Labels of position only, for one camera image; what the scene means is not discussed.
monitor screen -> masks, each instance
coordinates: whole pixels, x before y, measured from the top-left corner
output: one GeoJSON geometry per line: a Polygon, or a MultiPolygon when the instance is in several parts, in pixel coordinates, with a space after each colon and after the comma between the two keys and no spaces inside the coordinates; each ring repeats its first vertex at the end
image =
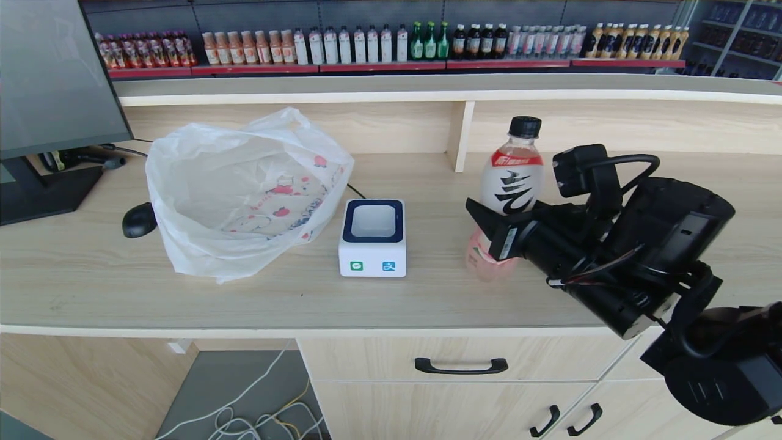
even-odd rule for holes
{"type": "Polygon", "coordinates": [[[77,0],[0,2],[0,159],[132,139],[77,0]]]}

drawer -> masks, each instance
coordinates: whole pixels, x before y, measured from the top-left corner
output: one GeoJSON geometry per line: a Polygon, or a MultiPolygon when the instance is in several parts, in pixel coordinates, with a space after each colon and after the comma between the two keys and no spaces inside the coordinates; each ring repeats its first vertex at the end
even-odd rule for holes
{"type": "Polygon", "coordinates": [[[591,384],[312,383],[334,440],[508,440],[566,414],[591,384]]]}
{"type": "Polygon", "coordinates": [[[627,342],[614,334],[534,337],[340,337],[298,339],[313,380],[596,380],[627,342]],[[441,370],[502,373],[424,373],[416,358],[441,370]]]}

monitor stand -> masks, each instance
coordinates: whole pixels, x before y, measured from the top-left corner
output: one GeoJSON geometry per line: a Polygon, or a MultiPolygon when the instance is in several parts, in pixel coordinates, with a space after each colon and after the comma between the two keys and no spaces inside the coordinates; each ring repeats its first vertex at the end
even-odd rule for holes
{"type": "Polygon", "coordinates": [[[0,225],[76,211],[103,173],[92,167],[40,175],[26,157],[2,164],[16,181],[0,184],[0,225]]]}

computer monitor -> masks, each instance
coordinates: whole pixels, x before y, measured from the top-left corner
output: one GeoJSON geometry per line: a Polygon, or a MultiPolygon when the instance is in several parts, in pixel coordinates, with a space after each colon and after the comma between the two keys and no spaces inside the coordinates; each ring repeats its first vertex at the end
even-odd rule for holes
{"type": "Polygon", "coordinates": [[[75,211],[102,173],[40,175],[27,155],[129,139],[79,2],[2,0],[0,225],[75,211]]]}

red label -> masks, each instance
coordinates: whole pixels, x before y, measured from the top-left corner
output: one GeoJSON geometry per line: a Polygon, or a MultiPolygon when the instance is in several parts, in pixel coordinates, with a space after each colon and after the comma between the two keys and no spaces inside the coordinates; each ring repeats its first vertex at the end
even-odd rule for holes
{"type": "Polygon", "coordinates": [[[493,167],[518,167],[519,165],[542,165],[543,158],[535,157],[517,157],[495,151],[491,156],[491,166],[493,167]]]}

